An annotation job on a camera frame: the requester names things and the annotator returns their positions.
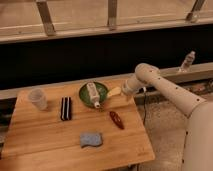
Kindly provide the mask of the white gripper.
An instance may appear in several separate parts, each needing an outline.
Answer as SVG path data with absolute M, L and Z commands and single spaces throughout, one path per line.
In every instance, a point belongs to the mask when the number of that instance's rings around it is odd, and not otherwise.
M 135 79 L 127 79 L 124 84 L 122 85 L 122 87 L 115 87 L 112 90 L 110 90 L 107 93 L 107 97 L 113 97 L 116 95 L 120 95 L 121 94 L 121 89 L 122 89 L 122 93 L 126 96 L 130 96 L 135 94 L 138 91 L 138 84 L 137 81 Z

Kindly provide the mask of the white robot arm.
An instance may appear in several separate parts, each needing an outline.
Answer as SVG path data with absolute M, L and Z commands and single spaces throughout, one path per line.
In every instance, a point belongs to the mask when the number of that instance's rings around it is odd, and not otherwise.
M 163 78 L 160 70 L 141 63 L 121 86 L 107 97 L 132 95 L 153 86 L 188 117 L 181 171 L 213 171 L 213 101 L 208 101 Z

